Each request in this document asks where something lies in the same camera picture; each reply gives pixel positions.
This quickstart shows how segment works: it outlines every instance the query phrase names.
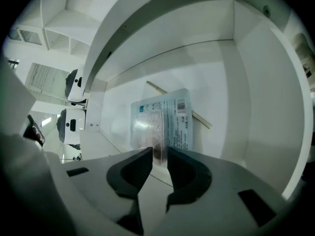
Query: product label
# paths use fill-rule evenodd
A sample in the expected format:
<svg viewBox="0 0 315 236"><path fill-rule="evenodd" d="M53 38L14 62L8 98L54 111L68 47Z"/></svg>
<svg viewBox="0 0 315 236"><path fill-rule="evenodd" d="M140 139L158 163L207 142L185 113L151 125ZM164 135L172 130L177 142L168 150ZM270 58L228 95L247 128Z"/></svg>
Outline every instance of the product label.
<svg viewBox="0 0 315 236"><path fill-rule="evenodd" d="M188 126L192 123L188 121L186 99L161 101L139 107L140 113L153 110L164 112L167 145L188 149Z"/></svg>

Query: plastic blister pack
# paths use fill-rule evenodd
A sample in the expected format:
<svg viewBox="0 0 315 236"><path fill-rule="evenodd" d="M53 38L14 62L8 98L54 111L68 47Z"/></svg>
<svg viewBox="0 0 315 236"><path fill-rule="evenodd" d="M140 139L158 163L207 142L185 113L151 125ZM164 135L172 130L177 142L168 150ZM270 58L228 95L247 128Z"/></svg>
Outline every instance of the plastic blister pack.
<svg viewBox="0 0 315 236"><path fill-rule="evenodd" d="M133 149L153 147L153 162L162 165L167 159L163 111L135 115L131 124Z"/></svg>

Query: black slot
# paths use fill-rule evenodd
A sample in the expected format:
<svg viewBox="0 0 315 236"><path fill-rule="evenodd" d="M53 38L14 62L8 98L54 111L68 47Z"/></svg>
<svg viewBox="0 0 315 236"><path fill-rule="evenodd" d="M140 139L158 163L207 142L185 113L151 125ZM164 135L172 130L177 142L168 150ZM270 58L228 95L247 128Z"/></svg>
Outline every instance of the black slot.
<svg viewBox="0 0 315 236"><path fill-rule="evenodd" d="M69 177L73 177L73 176L80 175L88 171L89 170L87 168L78 168L78 169L67 171L67 174Z"/></svg>
<svg viewBox="0 0 315 236"><path fill-rule="evenodd" d="M238 195L252 214L258 226L263 226L276 216L253 190L241 191Z"/></svg>
<svg viewBox="0 0 315 236"><path fill-rule="evenodd" d="M75 131L75 124L76 124L76 120L75 120L75 119L72 119L72 120L70 121L70 130L71 130L72 132Z"/></svg>
<svg viewBox="0 0 315 236"><path fill-rule="evenodd" d="M81 87L82 77L79 78L78 87Z"/></svg>

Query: wooden stick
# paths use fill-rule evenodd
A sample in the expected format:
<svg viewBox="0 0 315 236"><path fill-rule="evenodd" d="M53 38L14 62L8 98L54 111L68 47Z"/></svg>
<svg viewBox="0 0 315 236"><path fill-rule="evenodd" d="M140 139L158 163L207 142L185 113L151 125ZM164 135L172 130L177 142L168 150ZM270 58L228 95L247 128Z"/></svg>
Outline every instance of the wooden stick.
<svg viewBox="0 0 315 236"><path fill-rule="evenodd" d="M150 86L152 86L155 90L159 91L161 94L166 94L167 91L163 90L162 88L159 88L157 85L153 84L150 81L147 81L147 84L149 84ZM195 119L197 119L198 121L200 121L203 125L205 125L207 128L211 128L212 125L207 122L204 118L202 118L199 114L197 114L195 111L192 111L192 117L194 117Z"/></svg>

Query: barcode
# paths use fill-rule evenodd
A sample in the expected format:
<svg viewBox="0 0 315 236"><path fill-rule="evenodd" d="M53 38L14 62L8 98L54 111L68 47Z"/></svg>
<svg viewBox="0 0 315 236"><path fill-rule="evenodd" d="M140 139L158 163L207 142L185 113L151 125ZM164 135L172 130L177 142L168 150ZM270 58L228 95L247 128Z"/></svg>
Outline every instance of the barcode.
<svg viewBox="0 0 315 236"><path fill-rule="evenodd" d="M177 113L178 114L186 114L186 102L185 99L177 100Z"/></svg>

